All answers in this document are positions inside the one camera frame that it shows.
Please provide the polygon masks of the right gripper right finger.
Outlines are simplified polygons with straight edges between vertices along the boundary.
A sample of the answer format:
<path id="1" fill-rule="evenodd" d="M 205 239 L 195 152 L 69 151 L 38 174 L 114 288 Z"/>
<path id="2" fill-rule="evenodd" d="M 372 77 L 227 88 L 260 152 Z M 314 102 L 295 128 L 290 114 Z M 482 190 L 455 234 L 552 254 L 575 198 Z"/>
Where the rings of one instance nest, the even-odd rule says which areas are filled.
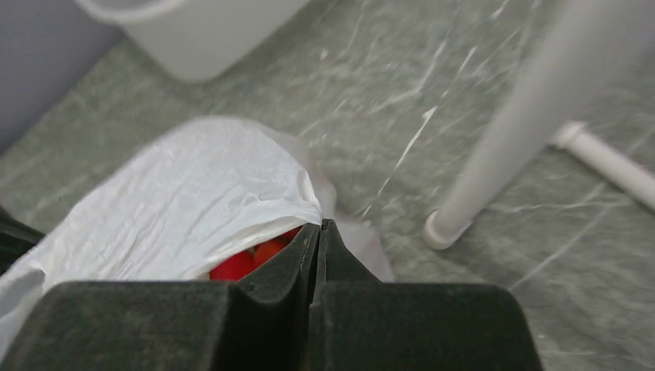
<path id="1" fill-rule="evenodd" d="M 518 301 L 492 284 L 385 283 L 332 220 L 317 243 L 312 370 L 540 370 Z"/>

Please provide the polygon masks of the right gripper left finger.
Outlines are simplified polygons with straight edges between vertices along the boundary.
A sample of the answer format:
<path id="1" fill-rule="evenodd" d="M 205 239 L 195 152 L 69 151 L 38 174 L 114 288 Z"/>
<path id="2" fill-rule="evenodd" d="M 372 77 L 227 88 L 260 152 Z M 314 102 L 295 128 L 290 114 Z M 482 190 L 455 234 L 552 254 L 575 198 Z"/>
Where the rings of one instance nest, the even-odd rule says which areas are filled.
<path id="1" fill-rule="evenodd" d="M 237 282 L 71 282 L 32 310 L 3 370 L 305 370 L 318 226 Z"/>

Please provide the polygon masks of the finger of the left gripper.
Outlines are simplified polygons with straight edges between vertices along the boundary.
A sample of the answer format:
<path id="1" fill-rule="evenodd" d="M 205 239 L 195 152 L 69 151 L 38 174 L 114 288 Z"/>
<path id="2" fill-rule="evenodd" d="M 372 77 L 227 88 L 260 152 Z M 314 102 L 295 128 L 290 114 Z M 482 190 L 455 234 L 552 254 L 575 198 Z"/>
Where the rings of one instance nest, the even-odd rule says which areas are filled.
<path id="1" fill-rule="evenodd" d="M 18 221 L 1 207 L 1 274 L 44 238 L 44 234 Z"/>

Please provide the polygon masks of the white plastic bag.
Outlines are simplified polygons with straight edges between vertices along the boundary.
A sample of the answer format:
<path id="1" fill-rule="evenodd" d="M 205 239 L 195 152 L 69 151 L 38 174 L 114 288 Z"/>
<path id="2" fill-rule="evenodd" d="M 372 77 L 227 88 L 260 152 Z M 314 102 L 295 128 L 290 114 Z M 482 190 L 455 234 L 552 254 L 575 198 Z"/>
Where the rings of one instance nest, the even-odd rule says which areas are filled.
<path id="1" fill-rule="evenodd" d="M 378 233 L 341 214 L 307 147 L 234 116 L 185 122 L 89 192 L 1 279 L 1 351 L 66 281 L 190 281 L 305 223 L 333 219 L 348 250 L 394 281 Z"/>

